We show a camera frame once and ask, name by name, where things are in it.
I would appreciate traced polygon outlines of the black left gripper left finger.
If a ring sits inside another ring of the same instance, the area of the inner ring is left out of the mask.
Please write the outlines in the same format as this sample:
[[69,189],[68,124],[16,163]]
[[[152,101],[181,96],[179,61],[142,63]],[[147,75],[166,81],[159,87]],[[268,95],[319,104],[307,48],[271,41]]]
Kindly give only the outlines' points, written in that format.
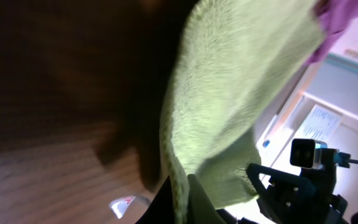
[[167,177],[145,213],[135,224],[174,224],[173,197],[170,178]]

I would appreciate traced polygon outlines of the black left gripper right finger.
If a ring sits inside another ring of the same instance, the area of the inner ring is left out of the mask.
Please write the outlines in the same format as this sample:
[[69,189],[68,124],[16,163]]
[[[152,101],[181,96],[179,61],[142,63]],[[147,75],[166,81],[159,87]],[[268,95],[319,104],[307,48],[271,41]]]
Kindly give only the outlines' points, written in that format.
[[226,224],[194,174],[187,176],[190,186],[188,196],[188,223],[189,224]]

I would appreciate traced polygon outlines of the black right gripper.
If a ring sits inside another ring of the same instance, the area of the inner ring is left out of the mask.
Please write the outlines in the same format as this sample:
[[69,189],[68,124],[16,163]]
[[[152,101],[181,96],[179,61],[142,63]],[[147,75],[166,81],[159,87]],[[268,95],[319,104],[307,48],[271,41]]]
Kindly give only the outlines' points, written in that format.
[[302,169],[300,175],[250,164],[261,214],[279,224],[346,224],[347,201],[334,195],[336,166]]

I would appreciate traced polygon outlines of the green microfiber cloth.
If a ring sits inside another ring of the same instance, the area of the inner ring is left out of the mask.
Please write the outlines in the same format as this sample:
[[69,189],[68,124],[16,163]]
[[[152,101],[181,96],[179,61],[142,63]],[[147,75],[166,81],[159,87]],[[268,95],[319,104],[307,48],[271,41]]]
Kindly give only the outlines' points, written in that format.
[[182,33],[160,120],[173,221],[188,223],[190,185],[215,208],[252,200],[260,162],[252,126],[324,39],[314,1],[198,1]]

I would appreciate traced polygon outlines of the crumpled purple cloth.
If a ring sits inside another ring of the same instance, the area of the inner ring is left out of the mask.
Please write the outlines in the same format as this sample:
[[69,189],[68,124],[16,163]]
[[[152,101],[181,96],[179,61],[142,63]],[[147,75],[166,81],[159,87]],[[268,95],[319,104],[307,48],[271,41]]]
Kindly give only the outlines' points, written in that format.
[[358,0],[318,1],[313,10],[319,19],[320,28],[324,32],[325,38],[307,59],[305,65],[322,61],[345,33],[351,22],[358,18]]

